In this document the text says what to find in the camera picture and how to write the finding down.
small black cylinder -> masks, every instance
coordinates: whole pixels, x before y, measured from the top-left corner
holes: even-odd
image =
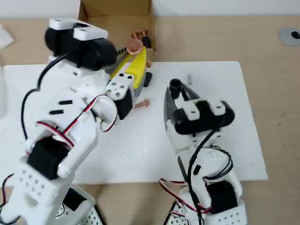
[[[177,99],[182,89],[182,82],[179,79],[172,79],[170,81],[169,89],[173,99]]]
[[[148,36],[142,37],[142,43],[146,48],[151,48],[151,41]]]

wooden table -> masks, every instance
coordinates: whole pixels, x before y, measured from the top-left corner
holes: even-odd
[[[7,64],[45,63],[47,20],[0,20],[16,40]],[[243,182],[250,225],[299,224],[300,47],[278,39],[300,17],[159,17],[156,61],[236,60],[241,63],[268,181]],[[158,184],[84,186],[110,225],[162,224],[172,198]]]

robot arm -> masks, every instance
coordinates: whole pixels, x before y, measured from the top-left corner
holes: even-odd
[[[233,170],[231,156],[213,145],[223,135],[225,127],[233,122],[234,111],[225,101],[199,97],[180,80],[173,79],[165,93],[164,115],[167,136],[188,184],[178,195],[183,205],[190,206],[183,221],[187,219],[190,225],[234,224],[237,221],[246,224],[245,205],[240,199],[242,186]],[[173,212],[181,210],[178,206],[175,209]]]
[[[50,60],[75,52],[57,66],[77,79],[43,108],[26,141],[27,156],[20,159],[17,182],[0,211],[0,223],[22,216],[28,225],[77,225],[83,219],[103,224],[95,200],[72,181],[97,145],[99,130],[109,131],[118,117],[122,120],[129,114],[146,70],[144,48],[129,67],[116,67],[112,76],[107,74],[105,69],[127,54],[116,51],[107,35],[106,30],[78,20],[50,19],[45,34],[53,51]],[[63,213],[57,215],[62,207]]]

white foam board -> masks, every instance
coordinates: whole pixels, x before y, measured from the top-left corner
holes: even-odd
[[[20,125],[21,101],[35,87],[44,65],[17,65],[4,68],[8,114],[0,120],[0,180],[14,172],[24,155],[24,137]],[[138,101],[150,100],[149,108],[133,110],[108,133],[99,135],[98,146],[78,169],[76,183],[157,182],[163,177],[182,180],[176,156],[167,139],[163,119],[165,89],[172,78],[187,81],[200,96],[225,100],[236,113],[218,144],[232,155],[235,171],[241,180],[265,180],[266,168],[252,116],[243,74],[238,62],[155,62],[148,88]],[[75,76],[53,68],[45,76],[42,91],[26,103],[25,123],[28,133],[34,128],[39,110],[53,92],[67,87]]]

wire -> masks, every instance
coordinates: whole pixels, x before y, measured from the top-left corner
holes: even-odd
[[[62,213],[61,213],[61,214],[58,214],[56,217],[60,217],[60,216],[61,216],[62,214],[64,214],[65,211],[66,211],[64,204],[61,204],[61,205],[62,205],[62,208],[63,208]]]
[[[27,132],[26,132],[26,128],[25,128],[25,122],[24,122],[24,111],[25,111],[25,103],[27,98],[29,97],[29,95],[31,95],[34,92],[39,92],[41,90],[41,84],[42,84],[42,80],[44,78],[44,76],[46,75],[46,73],[52,68],[54,67],[57,63],[59,63],[60,61],[64,60],[67,56],[71,55],[71,54],[75,54],[79,51],[82,51],[84,48],[80,48],[78,50],[75,50],[73,52],[69,52],[67,54],[64,54],[62,56],[57,57],[55,60],[51,61],[45,68],[44,70],[41,72],[38,81],[37,81],[37,87],[33,88],[31,90],[29,90],[26,95],[24,96],[24,99],[22,101],[22,107],[21,107],[21,125],[22,125],[22,130],[24,133],[24,137],[27,140],[28,136],[27,136]]]
[[[173,184],[179,184],[179,185],[187,185],[188,183],[186,183],[185,181],[174,181],[174,180],[165,180],[163,178],[161,178],[161,181],[164,181],[164,182],[169,182],[169,183],[173,183]]]
[[[79,117],[83,114],[83,113],[85,113],[85,112],[87,112],[88,110],[90,110],[92,107],[93,107],[93,105],[96,103],[96,101],[100,98],[100,97],[106,97],[106,98],[108,98],[108,99],[110,99],[108,96],[106,96],[106,95],[98,95],[98,96],[96,96],[83,110],[82,110],[82,112],[66,127],[66,129],[62,132],[64,135],[67,133],[67,132],[69,132],[69,130],[78,122],[78,119],[79,119]],[[108,127],[108,129],[106,129],[106,130],[102,130],[102,122],[100,123],[100,129],[101,129],[101,131],[102,132],[107,132],[107,131],[109,131],[113,126],[114,126],[114,124],[115,124],[115,122],[116,122],[116,120],[117,120],[117,117],[118,117],[118,113],[116,113],[116,117],[114,118],[114,120],[113,120],[113,122],[110,124],[110,126]]]
[[[8,179],[11,178],[13,175],[14,175],[13,173],[10,174],[10,175],[8,175],[8,176],[4,179],[4,181],[3,181],[3,183],[2,183],[3,205],[5,205],[5,204],[7,203],[7,202],[6,202],[6,194],[5,194],[5,184],[6,184],[6,182],[8,181]]]
[[[11,178],[13,175],[14,175],[14,173],[8,175],[8,176],[4,179],[4,181],[3,181],[3,183],[2,183],[3,203],[0,205],[0,214],[1,214],[1,212],[2,212],[3,206],[6,205],[6,203],[7,203],[7,201],[6,201],[6,193],[5,193],[5,185],[6,185],[6,182],[8,181],[8,179]],[[11,224],[14,224],[15,222],[18,221],[19,218],[20,218],[20,217],[17,217],[15,220],[13,220],[12,222],[9,222],[9,223],[4,223],[4,222],[2,221],[2,219],[0,218],[0,225],[11,225]]]
[[[189,165],[188,165],[188,170],[187,170],[187,183],[188,183],[188,189],[190,191],[192,200],[194,205],[198,205],[199,199],[196,195],[196,193],[193,191],[193,187],[192,187],[192,167],[197,159],[198,153],[200,152],[201,148],[206,144],[206,142],[222,127],[224,123],[224,117],[222,118],[222,120],[219,122],[218,126],[215,127],[214,129],[212,129],[212,131],[203,139],[203,141],[199,144],[199,146],[197,147],[196,151],[193,153],[190,161],[189,161]],[[203,224],[202,223],[202,215],[201,212],[198,212],[198,217],[199,217],[199,224]]]
[[[227,165],[219,173],[217,173],[216,175],[211,176],[211,177],[208,177],[208,176],[203,177],[203,179],[206,179],[206,180],[216,180],[216,179],[220,179],[220,178],[226,176],[233,169],[233,160],[231,158],[231,155],[227,151],[221,149],[219,146],[211,145],[210,147],[212,149],[218,150],[228,156]]]
[[[180,198],[177,194],[175,194],[170,188],[168,188],[164,183],[165,182],[169,182],[170,181],[166,181],[165,179],[160,179],[159,181],[160,186],[170,195],[172,195],[174,198],[176,198],[179,202],[181,202],[183,205],[186,205],[190,210],[197,212],[197,210],[191,206],[190,204],[188,204],[186,201],[184,201],[182,198]],[[211,208],[205,209],[201,204],[197,204],[197,206],[204,210],[204,213],[206,213],[207,210],[210,210]]]
[[[42,122],[42,121],[37,121],[36,122],[37,126],[42,126],[44,127],[46,130],[49,130],[51,133],[53,133],[54,135],[58,135],[59,137],[61,137],[62,139],[64,139],[66,141],[66,144],[72,148],[74,147],[73,142],[66,137],[64,134],[62,134],[58,129],[55,129],[54,127],[52,127],[50,124]]]

